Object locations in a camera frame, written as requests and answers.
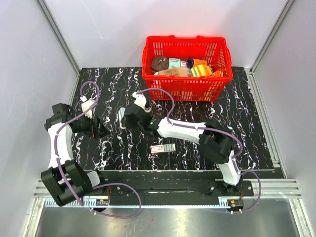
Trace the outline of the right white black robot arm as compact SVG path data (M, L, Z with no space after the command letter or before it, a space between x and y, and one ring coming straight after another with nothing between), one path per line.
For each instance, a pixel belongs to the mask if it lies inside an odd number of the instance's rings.
M145 108L131 104L118 112L122 129L138 129L143 134L156 138L176 138L197 144L206 158L217 164L226 193L235 196L242 190L242 175L237 167L233 141L240 141L233 135L219 130L215 122L190 123L151 115Z

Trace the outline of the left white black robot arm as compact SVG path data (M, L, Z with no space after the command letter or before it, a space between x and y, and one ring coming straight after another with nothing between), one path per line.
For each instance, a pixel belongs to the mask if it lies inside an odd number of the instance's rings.
M74 160L72 136L82 133L101 139L110 132L87 105L82 106L84 115L75 118L70 105L59 103L52 106L53 115L44 124L50 137L51 157L48 170L41 173L41 181L58 206L75 200L83 203L83 197L91 192L102 195L107 183L98 171L85 172Z

